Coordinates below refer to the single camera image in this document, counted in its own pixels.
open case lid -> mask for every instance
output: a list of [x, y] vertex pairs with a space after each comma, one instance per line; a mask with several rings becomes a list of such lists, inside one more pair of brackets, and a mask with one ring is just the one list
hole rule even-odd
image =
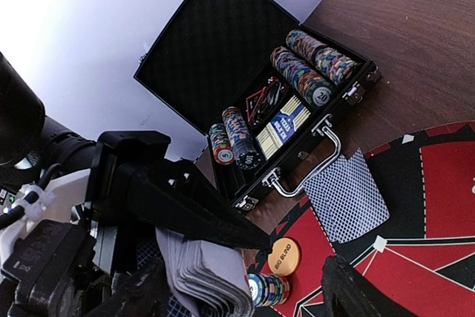
[[272, 0], [185, 0], [134, 77], [206, 134], [297, 24]]

black cable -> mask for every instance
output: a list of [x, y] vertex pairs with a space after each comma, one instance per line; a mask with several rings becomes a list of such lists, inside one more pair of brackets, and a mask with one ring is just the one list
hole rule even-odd
[[[54, 165], [51, 165], [45, 173], [41, 176], [41, 178], [38, 180], [37, 186], [40, 189], [46, 189], [48, 186], [49, 182], [53, 179], [53, 176], [55, 174], [61, 174], [65, 173], [65, 168], [63, 165], [59, 163], [55, 163]], [[29, 203], [35, 203], [38, 200], [39, 196], [36, 192], [28, 192], [28, 194], [24, 197], [24, 199]], [[11, 226], [13, 223], [16, 221], [22, 219], [24, 216], [24, 208], [22, 206], [16, 206], [13, 208], [10, 212], [7, 214], [0, 215], [0, 230], [3, 230], [7, 228], [8, 226]]]

poker chip row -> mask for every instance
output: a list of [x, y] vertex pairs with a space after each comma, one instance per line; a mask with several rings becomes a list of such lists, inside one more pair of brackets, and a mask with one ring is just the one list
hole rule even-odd
[[231, 143], [224, 124], [219, 122], [209, 129], [214, 160], [221, 165], [230, 165], [235, 161]]
[[284, 276], [249, 274], [249, 289], [255, 307], [285, 304], [290, 297], [290, 283]]
[[223, 111], [222, 118], [237, 167], [243, 170], [257, 167], [261, 157], [239, 108], [227, 108]]
[[356, 62], [301, 30], [287, 34], [289, 49], [304, 58], [333, 84], [339, 85], [351, 75]]
[[271, 53], [270, 60], [274, 68], [310, 105], [321, 108], [328, 103], [333, 85], [292, 51], [280, 46]]

orange disc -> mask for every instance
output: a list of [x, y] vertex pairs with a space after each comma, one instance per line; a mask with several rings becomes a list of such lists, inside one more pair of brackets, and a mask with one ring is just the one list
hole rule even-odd
[[298, 244], [290, 238], [282, 238], [272, 246], [272, 254], [267, 263], [272, 273], [280, 276], [293, 274], [300, 264], [301, 251]]

white cable connector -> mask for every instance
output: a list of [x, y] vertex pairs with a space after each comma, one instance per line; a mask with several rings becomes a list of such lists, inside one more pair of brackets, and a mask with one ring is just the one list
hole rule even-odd
[[12, 208], [22, 206], [27, 219], [37, 222], [43, 218], [45, 210], [54, 203], [56, 196], [53, 191], [43, 191], [41, 187], [32, 185], [28, 187], [24, 197], [30, 192], [35, 192], [38, 195], [38, 200], [35, 203], [29, 203], [23, 198], [22, 200], [17, 200], [12, 205]]

